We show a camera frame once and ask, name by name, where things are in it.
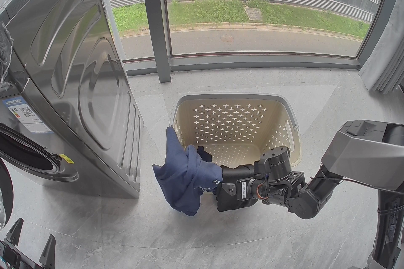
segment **washing machine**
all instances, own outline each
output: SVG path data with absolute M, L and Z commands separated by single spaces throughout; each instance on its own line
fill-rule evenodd
M 143 120 L 101 0 L 10 0 L 0 29 L 0 157 L 43 186 L 137 198 Z

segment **qr code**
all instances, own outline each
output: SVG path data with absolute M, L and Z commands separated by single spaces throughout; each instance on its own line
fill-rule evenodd
M 23 106 L 20 108 L 21 112 L 23 112 L 24 116 L 30 117 L 30 116 L 35 116 L 33 111 L 28 107 L 28 106 Z

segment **black cable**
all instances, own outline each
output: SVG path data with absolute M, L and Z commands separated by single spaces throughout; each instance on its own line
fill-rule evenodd
M 335 180 L 335 181 L 350 181 L 350 182 L 352 182 L 352 183 L 356 183 L 356 184 L 359 184 L 359 185 L 363 185 L 363 186 L 366 186 L 366 187 L 369 187 L 369 188 L 374 188 L 374 189 L 376 189 L 376 190 L 387 191 L 387 192 L 389 192 L 389 193 L 404 195 L 404 192 L 392 191 L 392 190 L 388 190 L 388 189 L 386 189 L 386 188 L 379 188 L 379 187 L 372 186 L 372 185 L 368 185 L 368 184 L 365 184 L 365 183 L 361 183 L 360 181 L 356 181 L 356 180 L 349 179 L 349 178 L 335 178 L 335 177 L 326 177 L 326 178 L 323 178 L 323 177 L 310 177 L 310 178 L 311 178 L 311 179 L 322 179 L 322 180 L 330 179 L 330 180 Z
M 380 215 L 390 215 L 390 214 L 394 214 L 396 212 L 399 212 L 402 209 L 404 209 L 404 205 L 399 206 L 399 207 L 395 207 L 395 208 L 391 208 L 389 210 L 380 210 L 379 208 L 377 208 L 377 213 L 379 213 Z

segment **white laundry basket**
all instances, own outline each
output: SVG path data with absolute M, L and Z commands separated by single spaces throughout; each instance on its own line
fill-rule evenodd
M 292 166 L 300 162 L 296 118 L 280 95 L 186 95 L 177 103 L 173 127 L 184 148 L 204 146 L 218 165 L 253 164 L 265 151 L 282 145 L 290 149 Z

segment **drain grate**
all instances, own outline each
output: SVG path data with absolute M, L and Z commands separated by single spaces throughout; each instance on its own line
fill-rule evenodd
M 250 20 L 262 20 L 262 12 L 260 9 L 245 7 L 245 11 Z
M 234 39 L 232 36 L 229 34 L 224 34 L 223 36 L 220 36 L 221 41 L 224 41 L 225 43 L 231 43 Z

